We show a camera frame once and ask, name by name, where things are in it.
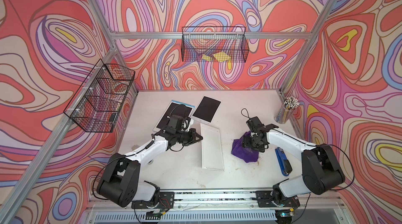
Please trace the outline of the purple microfiber cloth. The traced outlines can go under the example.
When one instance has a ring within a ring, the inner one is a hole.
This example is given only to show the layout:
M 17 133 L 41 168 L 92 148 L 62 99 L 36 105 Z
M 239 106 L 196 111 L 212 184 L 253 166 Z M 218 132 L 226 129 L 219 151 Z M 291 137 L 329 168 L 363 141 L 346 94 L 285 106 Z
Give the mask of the purple microfiber cloth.
M 232 142 L 231 154 L 239 159 L 242 159 L 246 163 L 257 162 L 259 159 L 259 153 L 253 149 L 243 147 L 243 141 L 247 137 L 250 137 L 250 132 L 246 132 L 240 139 L 234 139 Z

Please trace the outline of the blue white drawing tablet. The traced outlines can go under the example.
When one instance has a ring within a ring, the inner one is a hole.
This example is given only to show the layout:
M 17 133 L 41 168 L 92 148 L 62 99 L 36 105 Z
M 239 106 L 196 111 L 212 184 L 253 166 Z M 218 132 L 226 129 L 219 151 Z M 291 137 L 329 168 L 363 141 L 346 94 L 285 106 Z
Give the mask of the blue white drawing tablet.
M 162 127 L 164 127 L 168 123 L 171 116 L 181 116 L 183 118 L 190 117 L 192 116 L 193 111 L 195 111 L 194 105 L 171 100 L 168 107 L 164 110 L 162 116 L 158 120 L 153 131 L 158 132 L 159 130 L 161 130 Z

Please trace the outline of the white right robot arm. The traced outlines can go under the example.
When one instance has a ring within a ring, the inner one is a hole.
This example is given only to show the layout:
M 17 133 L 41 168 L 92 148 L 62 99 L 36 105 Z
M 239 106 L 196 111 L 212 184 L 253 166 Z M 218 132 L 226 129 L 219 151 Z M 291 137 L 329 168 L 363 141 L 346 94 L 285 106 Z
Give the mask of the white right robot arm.
M 273 186 L 272 195 L 275 200 L 286 200 L 308 193 L 321 195 L 345 182 L 343 170 L 330 145 L 301 140 L 287 134 L 277 125 L 264 125 L 258 117 L 248 118 L 246 124 L 250 136 L 243 141 L 244 147 L 264 152 L 272 144 L 301 162 L 301 175 Z

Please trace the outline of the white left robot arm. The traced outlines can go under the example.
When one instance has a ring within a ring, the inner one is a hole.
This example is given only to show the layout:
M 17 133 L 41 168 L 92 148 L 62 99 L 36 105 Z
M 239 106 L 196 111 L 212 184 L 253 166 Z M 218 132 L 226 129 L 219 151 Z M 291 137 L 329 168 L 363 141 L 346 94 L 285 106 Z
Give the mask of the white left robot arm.
M 144 145 L 127 154 L 112 155 L 98 174 L 98 184 L 93 185 L 97 198 L 109 200 L 120 207 L 141 204 L 145 208 L 169 208 L 170 203 L 161 199 L 159 186 L 140 181 L 140 170 L 176 144 L 184 148 L 203 140 L 192 127 L 193 123 L 190 117 L 169 116 L 167 124 L 152 134 Z

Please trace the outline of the cup of coloured pencils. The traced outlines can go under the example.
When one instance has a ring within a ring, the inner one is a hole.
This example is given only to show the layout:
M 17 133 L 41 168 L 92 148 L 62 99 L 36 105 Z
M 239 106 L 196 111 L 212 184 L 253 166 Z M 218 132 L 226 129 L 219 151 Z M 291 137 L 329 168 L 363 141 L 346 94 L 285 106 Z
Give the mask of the cup of coloured pencils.
M 282 103 L 279 110 L 276 112 L 274 116 L 274 120 L 279 124 L 285 124 L 290 116 L 293 114 L 293 111 L 299 107 L 299 101 L 296 97 L 290 96 L 287 97 Z

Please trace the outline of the blue black tape roll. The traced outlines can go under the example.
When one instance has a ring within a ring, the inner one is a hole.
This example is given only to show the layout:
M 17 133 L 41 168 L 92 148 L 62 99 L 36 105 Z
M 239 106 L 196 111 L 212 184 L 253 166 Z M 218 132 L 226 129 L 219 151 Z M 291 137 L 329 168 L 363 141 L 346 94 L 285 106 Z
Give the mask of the blue black tape roll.
M 277 156 L 277 160 L 278 160 L 278 164 L 280 166 L 281 173 L 284 176 L 289 176 L 291 174 L 291 172 L 293 171 L 293 169 L 292 169 L 292 166 L 291 166 L 285 152 L 283 151 L 282 148 L 277 147 L 275 149 L 275 153 Z

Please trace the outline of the yellow cloth in basket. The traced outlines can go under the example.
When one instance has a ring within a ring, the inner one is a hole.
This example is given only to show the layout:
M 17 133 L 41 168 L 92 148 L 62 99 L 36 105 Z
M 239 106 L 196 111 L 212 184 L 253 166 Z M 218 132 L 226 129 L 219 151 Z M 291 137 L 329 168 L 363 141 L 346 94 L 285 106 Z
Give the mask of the yellow cloth in basket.
M 212 54 L 211 56 L 203 54 L 201 60 L 208 62 L 230 62 L 231 57 L 227 53 L 221 51 Z

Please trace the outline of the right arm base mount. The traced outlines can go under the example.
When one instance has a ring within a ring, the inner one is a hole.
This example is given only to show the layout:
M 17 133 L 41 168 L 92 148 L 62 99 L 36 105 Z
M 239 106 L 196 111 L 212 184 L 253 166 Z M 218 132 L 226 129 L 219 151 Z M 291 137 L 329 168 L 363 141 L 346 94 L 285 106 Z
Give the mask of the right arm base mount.
M 252 198 L 257 201 L 260 208 L 294 208 L 297 209 L 300 206 L 300 202 L 297 196 L 286 197 L 280 191 L 278 184 L 274 185 L 271 190 L 256 191 L 255 197 Z

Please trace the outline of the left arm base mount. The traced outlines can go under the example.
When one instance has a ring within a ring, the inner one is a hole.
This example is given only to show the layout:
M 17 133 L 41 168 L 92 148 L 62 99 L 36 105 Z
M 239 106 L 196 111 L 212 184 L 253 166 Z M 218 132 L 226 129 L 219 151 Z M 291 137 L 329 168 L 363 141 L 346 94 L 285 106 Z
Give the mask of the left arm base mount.
M 169 210 L 174 207 L 174 200 L 175 192 L 162 191 L 156 184 L 144 181 L 138 184 L 131 208 Z

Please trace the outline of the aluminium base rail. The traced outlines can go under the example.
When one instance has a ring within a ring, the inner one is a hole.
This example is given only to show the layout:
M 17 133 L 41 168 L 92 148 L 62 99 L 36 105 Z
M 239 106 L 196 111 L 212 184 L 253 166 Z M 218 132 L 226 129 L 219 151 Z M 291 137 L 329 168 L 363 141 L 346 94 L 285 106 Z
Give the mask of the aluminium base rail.
M 295 196 L 283 206 L 269 201 L 268 188 L 168 189 L 154 208 L 129 204 L 121 208 L 95 201 L 81 224 L 353 224 L 337 193 Z

